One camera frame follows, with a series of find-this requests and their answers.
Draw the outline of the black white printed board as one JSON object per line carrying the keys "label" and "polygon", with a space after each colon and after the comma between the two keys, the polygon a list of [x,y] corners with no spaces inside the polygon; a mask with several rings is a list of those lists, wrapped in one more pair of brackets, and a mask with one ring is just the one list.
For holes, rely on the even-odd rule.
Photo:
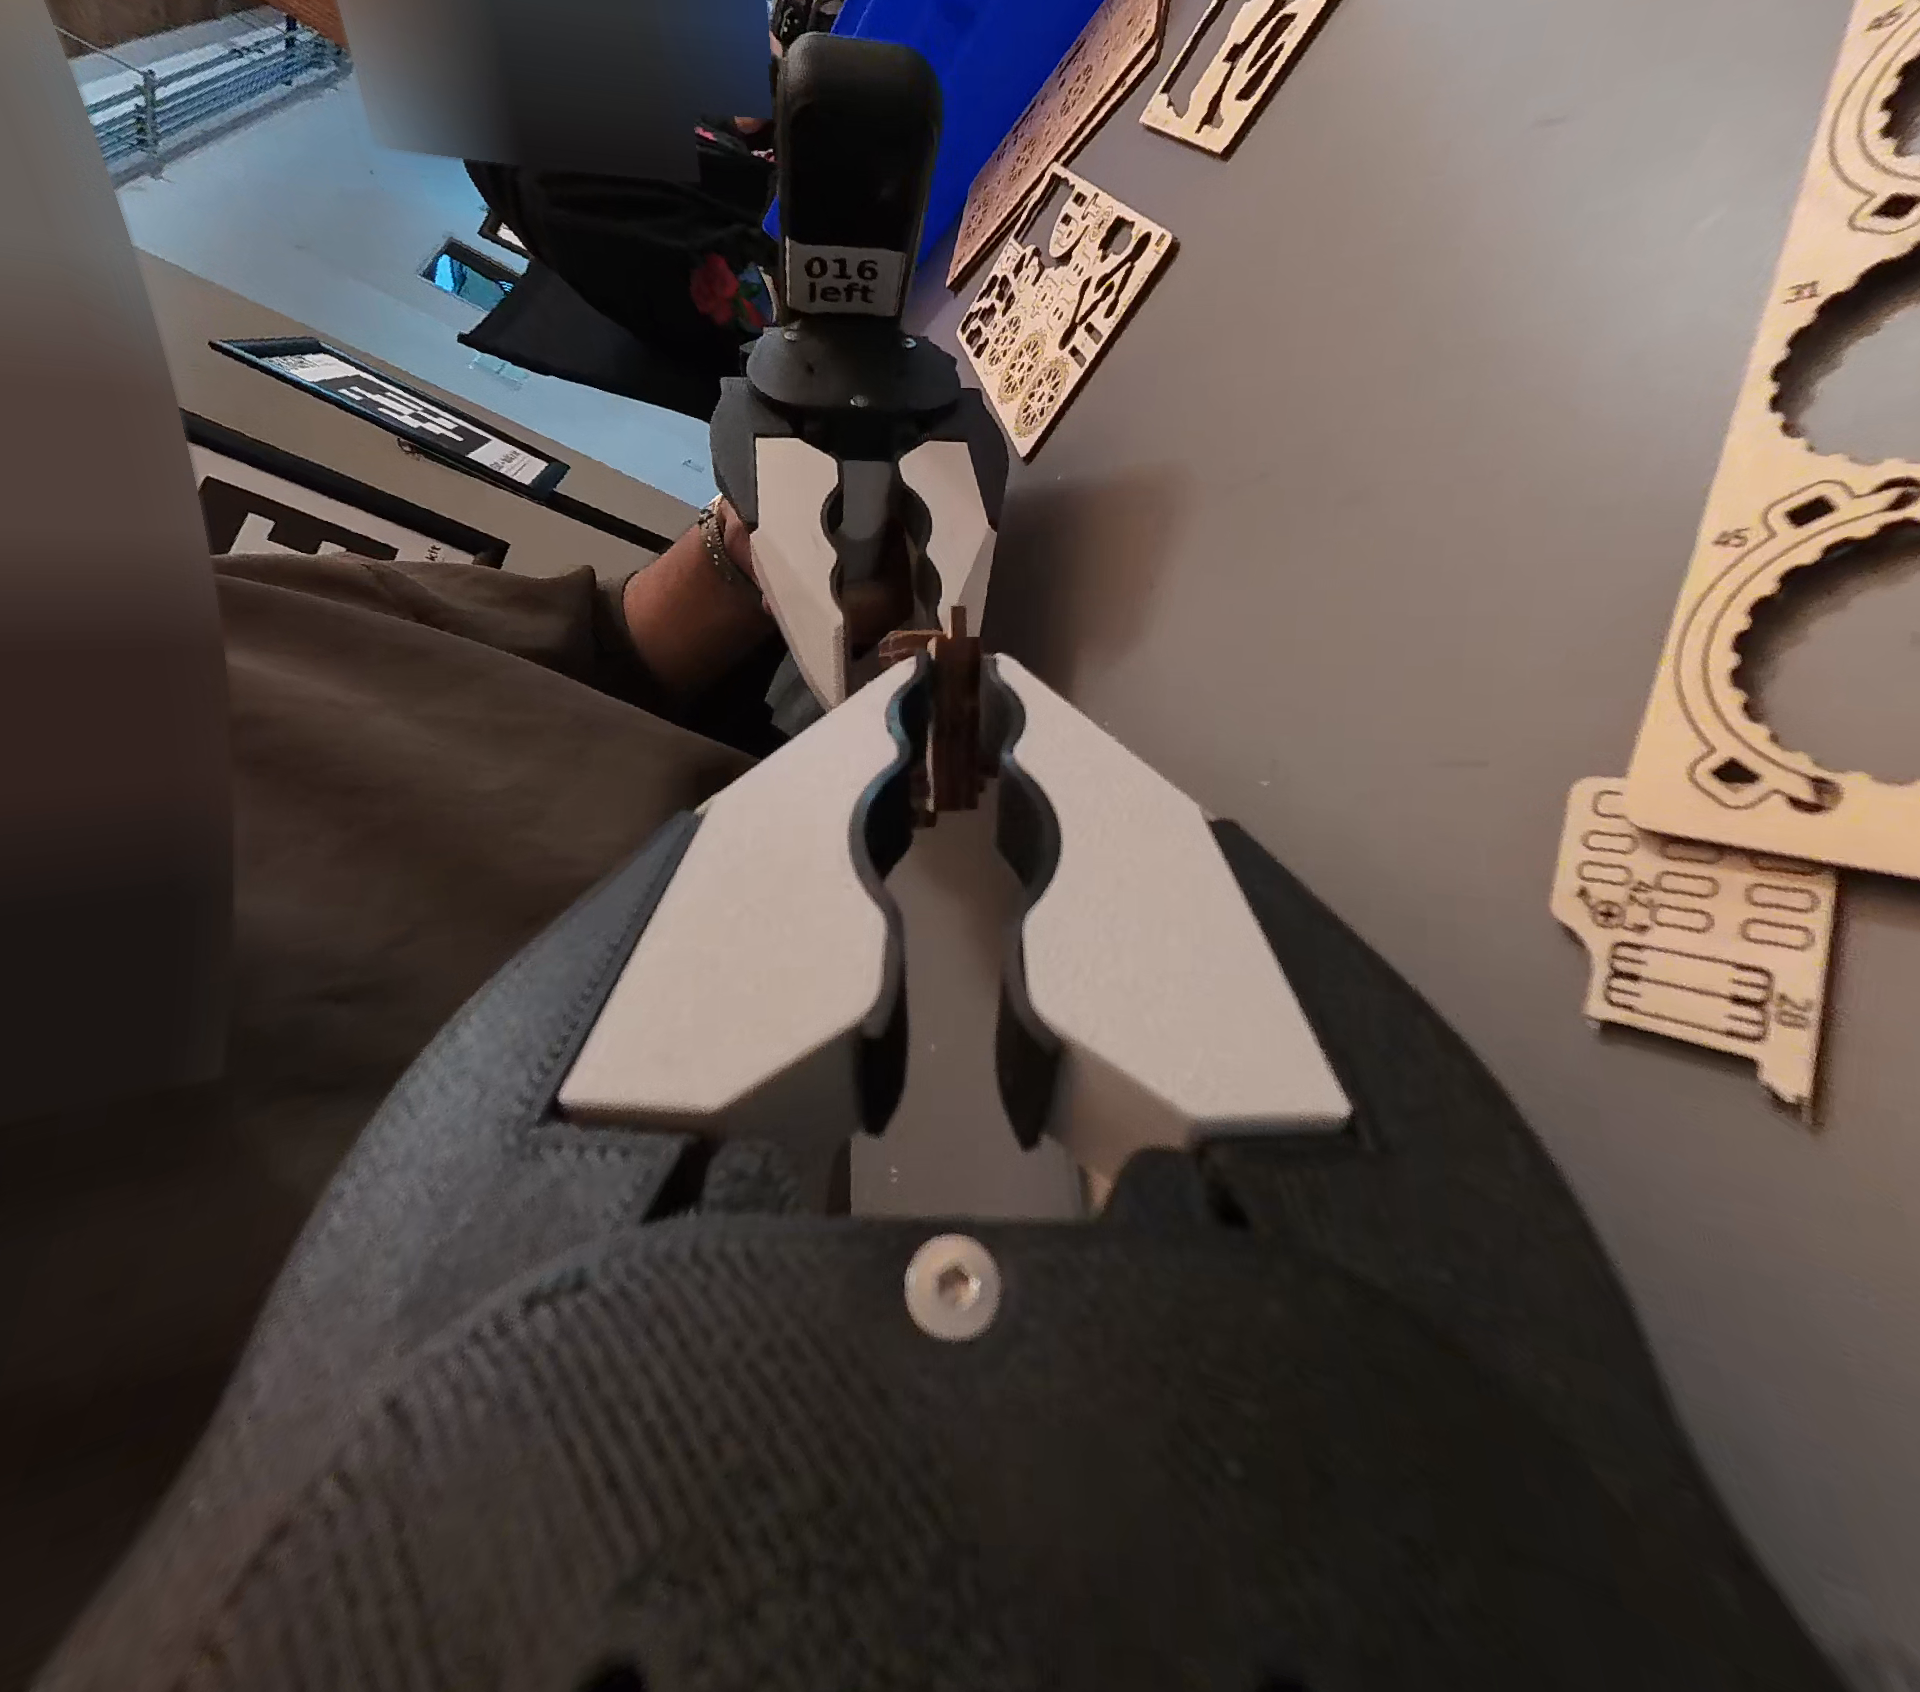
{"label": "black white printed board", "polygon": [[401,384],[369,361],[353,358],[319,339],[218,339],[210,340],[209,349],[290,384],[469,479],[530,500],[548,500],[564,484],[569,467],[561,459],[508,437],[472,413]]}
{"label": "black white printed board", "polygon": [[182,410],[209,550],[499,571],[506,540]]}

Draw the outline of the wooden sheet with round holes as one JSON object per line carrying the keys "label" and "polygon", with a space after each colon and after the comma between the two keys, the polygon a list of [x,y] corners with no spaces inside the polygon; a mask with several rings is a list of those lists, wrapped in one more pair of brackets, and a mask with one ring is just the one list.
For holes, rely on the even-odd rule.
{"label": "wooden sheet with round holes", "polygon": [[1584,1017],[1747,1062],[1812,1120],[1844,870],[1916,881],[1919,788],[1764,720],[1742,665],[1793,580],[1916,535],[1915,456],[1823,450],[1812,389],[1916,303],[1919,0],[1854,0],[1627,776],[1567,802],[1548,910]]}

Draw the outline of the grey desk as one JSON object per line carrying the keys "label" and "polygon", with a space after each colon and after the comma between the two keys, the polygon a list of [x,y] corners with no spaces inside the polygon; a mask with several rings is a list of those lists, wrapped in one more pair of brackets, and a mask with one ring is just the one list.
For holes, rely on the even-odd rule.
{"label": "grey desk", "polygon": [[1816,1128],[1581,1017],[1573,782],[1630,756],[1852,0],[1345,0],[1013,486],[996,645],[1255,835],[1499,1074],[1717,1486],[1916,1688],[1916,888],[1854,881]]}

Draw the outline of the wooden gear parts sheet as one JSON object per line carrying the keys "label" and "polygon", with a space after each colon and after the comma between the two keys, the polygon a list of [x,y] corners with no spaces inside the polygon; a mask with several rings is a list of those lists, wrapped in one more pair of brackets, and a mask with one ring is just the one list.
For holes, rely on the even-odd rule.
{"label": "wooden gear parts sheet", "polygon": [[987,407],[1028,463],[1140,312],[1176,237],[1077,170],[1047,169],[958,320]]}

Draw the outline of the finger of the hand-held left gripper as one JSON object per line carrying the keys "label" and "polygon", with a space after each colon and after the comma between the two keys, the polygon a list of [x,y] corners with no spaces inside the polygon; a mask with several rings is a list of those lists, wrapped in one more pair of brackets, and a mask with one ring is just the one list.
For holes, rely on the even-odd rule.
{"label": "finger of the hand-held left gripper", "polygon": [[808,692],[833,713],[851,694],[848,625],[829,526],[842,469],[835,456],[792,437],[759,437],[753,464],[754,577]]}
{"label": "finger of the hand-held left gripper", "polygon": [[951,639],[985,631],[999,531],[970,448],[926,440],[896,467],[915,625]]}

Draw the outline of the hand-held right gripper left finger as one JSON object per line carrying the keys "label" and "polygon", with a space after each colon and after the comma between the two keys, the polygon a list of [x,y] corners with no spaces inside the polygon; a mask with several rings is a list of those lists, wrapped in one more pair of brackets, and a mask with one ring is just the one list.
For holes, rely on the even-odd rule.
{"label": "hand-held right gripper left finger", "polygon": [[802,1160],[891,1128],[908,1058],[891,876],[920,751],[912,659],[709,800],[558,1090],[567,1118]]}

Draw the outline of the person's left hand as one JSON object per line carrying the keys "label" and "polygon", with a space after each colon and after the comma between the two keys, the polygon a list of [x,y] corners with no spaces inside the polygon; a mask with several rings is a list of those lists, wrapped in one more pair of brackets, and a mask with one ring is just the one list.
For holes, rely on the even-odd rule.
{"label": "person's left hand", "polygon": [[[736,562],[753,572],[748,532],[731,515]],[[772,609],[756,591],[729,586],[739,610],[712,680],[696,694],[696,718],[712,737],[759,759],[797,738],[821,716]]]}

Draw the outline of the stack of wooden puzzle sheets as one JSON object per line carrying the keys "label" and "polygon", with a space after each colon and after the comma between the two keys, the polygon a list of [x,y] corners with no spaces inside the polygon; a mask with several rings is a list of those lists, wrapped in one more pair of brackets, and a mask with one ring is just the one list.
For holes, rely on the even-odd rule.
{"label": "stack of wooden puzzle sheets", "polygon": [[1049,170],[1072,160],[1159,60],[1171,2],[1103,2],[976,172],[946,271],[951,291],[1014,226]]}

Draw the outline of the wooden model assembly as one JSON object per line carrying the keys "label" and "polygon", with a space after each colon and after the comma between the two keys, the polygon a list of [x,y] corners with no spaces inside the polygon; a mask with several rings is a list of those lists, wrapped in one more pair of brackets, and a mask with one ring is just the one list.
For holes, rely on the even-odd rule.
{"label": "wooden model assembly", "polygon": [[925,663],[926,723],[915,764],[915,823],[973,814],[996,764],[985,756],[985,653],[970,613],[957,603],[940,628],[888,633],[877,645],[882,669]]}

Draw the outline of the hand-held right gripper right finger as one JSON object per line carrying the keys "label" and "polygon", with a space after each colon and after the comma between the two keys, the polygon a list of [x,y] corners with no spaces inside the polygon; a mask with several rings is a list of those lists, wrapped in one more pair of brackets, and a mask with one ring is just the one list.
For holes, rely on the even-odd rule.
{"label": "hand-held right gripper right finger", "polygon": [[996,1084],[1021,1146],[1334,1137],[1352,1103],[1205,809],[1008,655],[995,842],[1021,897]]}

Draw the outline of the person's left forearm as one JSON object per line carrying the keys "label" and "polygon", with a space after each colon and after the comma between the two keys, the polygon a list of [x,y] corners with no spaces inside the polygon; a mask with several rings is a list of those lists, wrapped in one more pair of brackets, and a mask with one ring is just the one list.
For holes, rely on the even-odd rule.
{"label": "person's left forearm", "polygon": [[685,537],[632,572],[614,601],[642,678],[661,714],[689,727],[712,720],[733,671],[735,588],[711,562],[700,538]]}

